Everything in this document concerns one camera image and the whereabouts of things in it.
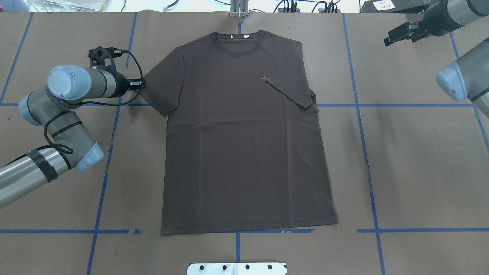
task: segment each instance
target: neckline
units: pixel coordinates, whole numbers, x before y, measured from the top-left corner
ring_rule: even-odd
[[[252,48],[250,48],[247,51],[243,51],[243,52],[230,51],[230,50],[226,49],[225,47],[223,47],[217,41],[218,38],[219,39],[234,39],[234,40],[247,39],[248,37],[245,38],[245,35],[249,35],[249,38],[258,38],[258,41]],[[248,33],[248,34],[221,34],[221,33],[217,33],[217,32],[211,33],[211,38],[212,38],[212,42],[213,42],[214,46],[216,46],[216,48],[218,50],[222,51],[223,53],[229,54],[229,55],[248,55],[248,54],[253,53],[254,51],[258,50],[258,48],[260,47],[260,45],[263,42],[264,37],[265,37],[265,31],[263,31],[263,30],[259,30],[257,32]]]

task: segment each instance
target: shirt sleeve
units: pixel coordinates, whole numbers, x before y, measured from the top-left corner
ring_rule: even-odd
[[[304,69],[302,43],[299,42],[289,54],[281,56],[276,69],[266,77],[266,81],[304,108],[312,103]]]
[[[143,89],[141,96],[160,114],[168,116],[178,108],[184,76],[185,62],[182,53],[174,49],[144,76],[147,88]]]

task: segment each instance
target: t-shirt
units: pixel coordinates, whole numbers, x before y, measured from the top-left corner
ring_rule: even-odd
[[[300,42],[214,32],[145,79],[168,116],[161,234],[338,223]]]

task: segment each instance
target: blue joint cap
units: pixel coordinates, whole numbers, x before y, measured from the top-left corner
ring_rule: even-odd
[[[82,160],[75,166],[75,168],[76,170],[78,170],[78,172],[83,172],[90,168],[90,166],[101,161],[103,158],[104,152],[102,152],[102,149],[100,149],[98,143],[95,142],[90,151],[82,158]]]
[[[453,61],[439,72],[436,82],[453,100],[460,101],[467,98],[467,88],[457,61]]]
[[[55,97],[75,100],[89,92],[91,77],[87,70],[78,65],[56,66],[47,77],[47,87]]]
[[[29,96],[31,95],[28,94],[26,97],[24,97],[24,99],[22,99],[19,103],[19,113],[21,113],[21,116],[27,120],[30,124],[32,125],[36,125],[36,126],[40,126],[42,124],[40,124],[38,121],[36,121],[30,111],[29,111]]]

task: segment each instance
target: sticker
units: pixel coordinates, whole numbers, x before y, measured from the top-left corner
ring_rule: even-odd
[[[382,1],[377,1],[373,3],[375,8],[380,11],[380,10],[390,10],[390,9],[395,9],[396,6],[392,3],[391,0],[382,0]]]

